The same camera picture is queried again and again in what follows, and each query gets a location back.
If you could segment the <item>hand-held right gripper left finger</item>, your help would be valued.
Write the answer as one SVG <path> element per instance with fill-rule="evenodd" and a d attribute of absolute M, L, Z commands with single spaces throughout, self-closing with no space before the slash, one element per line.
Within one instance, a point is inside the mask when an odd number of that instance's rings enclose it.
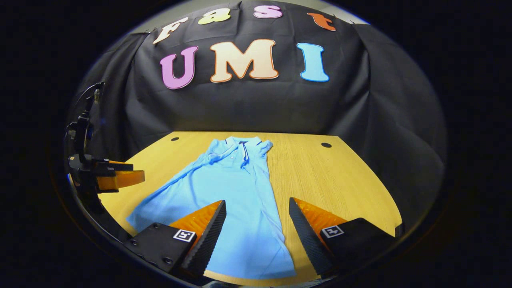
<path fill-rule="evenodd" d="M 172 224 L 154 222 L 127 240 L 127 249 L 174 277 L 200 278 L 210 262 L 226 215 L 226 202 L 219 200 Z"/>

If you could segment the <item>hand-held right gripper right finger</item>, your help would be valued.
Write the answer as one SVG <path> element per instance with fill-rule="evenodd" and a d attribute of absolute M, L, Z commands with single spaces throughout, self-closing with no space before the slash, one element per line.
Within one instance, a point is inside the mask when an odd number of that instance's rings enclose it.
<path fill-rule="evenodd" d="M 364 218 L 345 220 L 295 197 L 289 199 L 289 215 L 319 276 L 354 272 L 396 242 L 395 236 Z"/>

